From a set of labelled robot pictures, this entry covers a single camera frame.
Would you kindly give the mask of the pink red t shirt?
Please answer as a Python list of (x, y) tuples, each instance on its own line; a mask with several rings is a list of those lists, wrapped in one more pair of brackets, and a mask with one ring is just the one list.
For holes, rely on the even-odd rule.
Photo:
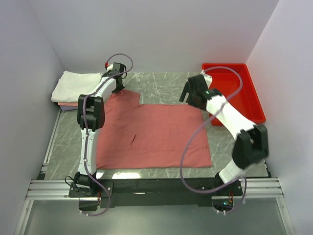
[(140, 104), (139, 98), (123, 90), (104, 104), (97, 169), (179, 167), (189, 138), (203, 124), (201, 111), (186, 104)]

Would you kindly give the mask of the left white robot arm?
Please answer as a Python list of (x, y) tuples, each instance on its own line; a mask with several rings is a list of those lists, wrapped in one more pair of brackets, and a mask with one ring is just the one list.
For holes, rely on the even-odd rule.
[(106, 72), (100, 83), (89, 93), (78, 98), (77, 123), (81, 128), (82, 146), (78, 171), (71, 178), (70, 197), (95, 197), (101, 194), (96, 183), (96, 146), (100, 129), (105, 123), (104, 101), (111, 94), (122, 91), (126, 66), (121, 63), (105, 64)]

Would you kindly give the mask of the white folded t shirt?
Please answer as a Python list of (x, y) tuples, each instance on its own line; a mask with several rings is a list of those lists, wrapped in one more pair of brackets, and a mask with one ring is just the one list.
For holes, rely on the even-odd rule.
[(101, 73), (73, 73), (64, 71), (52, 92), (52, 102), (77, 102), (81, 94), (89, 94), (100, 83)]

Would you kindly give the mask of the aluminium frame rail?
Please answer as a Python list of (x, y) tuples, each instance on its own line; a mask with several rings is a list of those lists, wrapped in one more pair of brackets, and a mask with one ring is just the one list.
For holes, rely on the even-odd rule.
[[(62, 180), (32, 180), (26, 200), (69, 200), (69, 185)], [(283, 198), (277, 178), (247, 179), (246, 198)]]

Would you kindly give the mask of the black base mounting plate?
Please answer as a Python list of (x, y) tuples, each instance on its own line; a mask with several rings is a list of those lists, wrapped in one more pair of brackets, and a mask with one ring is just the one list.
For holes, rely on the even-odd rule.
[(228, 198), (242, 196), (240, 181), (211, 194), (199, 194), (188, 190), (181, 179), (100, 179), (100, 183), (108, 190), (106, 194), (99, 186), (92, 189), (79, 187), (71, 183), (68, 196), (80, 200), (100, 198), (100, 207), (125, 206), (173, 206), (197, 205), (212, 206), (214, 196)]

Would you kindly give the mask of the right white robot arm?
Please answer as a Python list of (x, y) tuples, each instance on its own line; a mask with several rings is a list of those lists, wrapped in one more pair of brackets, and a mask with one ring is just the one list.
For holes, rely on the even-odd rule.
[(246, 170), (265, 159), (269, 155), (268, 131), (263, 124), (257, 125), (236, 110), (229, 100), (234, 97), (235, 91), (225, 97), (217, 89), (209, 89), (205, 75), (189, 77), (185, 83), (180, 101), (187, 100), (197, 108), (205, 110), (211, 117), (205, 121), (192, 135), (194, 138), (213, 119), (218, 119), (231, 133), (235, 140), (232, 150), (232, 159), (218, 173), (220, 180), (215, 182), (213, 189), (195, 189), (189, 186), (185, 179), (181, 179), (187, 189), (200, 194), (218, 193), (226, 195), (232, 189), (232, 183), (244, 178)]

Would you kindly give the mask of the red plastic bin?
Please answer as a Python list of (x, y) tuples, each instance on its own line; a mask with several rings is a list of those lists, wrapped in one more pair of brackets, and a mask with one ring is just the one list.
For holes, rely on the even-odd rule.
[[(201, 68), (205, 70), (218, 66), (233, 69), (242, 78), (243, 87), (237, 95), (230, 99), (230, 104), (254, 123), (264, 123), (266, 121), (266, 117), (247, 65), (240, 63), (203, 63)], [(240, 81), (231, 71), (225, 69), (214, 69), (207, 71), (206, 73), (213, 78), (210, 88), (219, 90), (224, 96), (230, 95), (239, 88)]]

